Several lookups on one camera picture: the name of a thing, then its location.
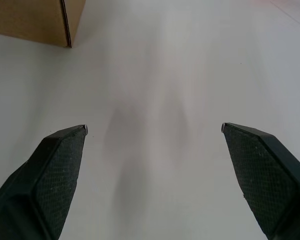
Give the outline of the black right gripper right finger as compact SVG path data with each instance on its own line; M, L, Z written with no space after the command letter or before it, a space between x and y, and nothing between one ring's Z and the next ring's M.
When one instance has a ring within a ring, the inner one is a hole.
M225 122L239 187L268 240L300 240L300 162L272 134Z

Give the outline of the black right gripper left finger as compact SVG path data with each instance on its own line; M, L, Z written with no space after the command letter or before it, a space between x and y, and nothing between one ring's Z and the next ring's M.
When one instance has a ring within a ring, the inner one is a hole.
M88 128L45 137L0 187L0 240L59 240L76 191Z

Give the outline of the brown cardboard box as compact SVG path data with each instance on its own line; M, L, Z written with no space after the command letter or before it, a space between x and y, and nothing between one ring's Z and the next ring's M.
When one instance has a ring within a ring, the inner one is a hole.
M71 48L86 0L0 0L0 35Z

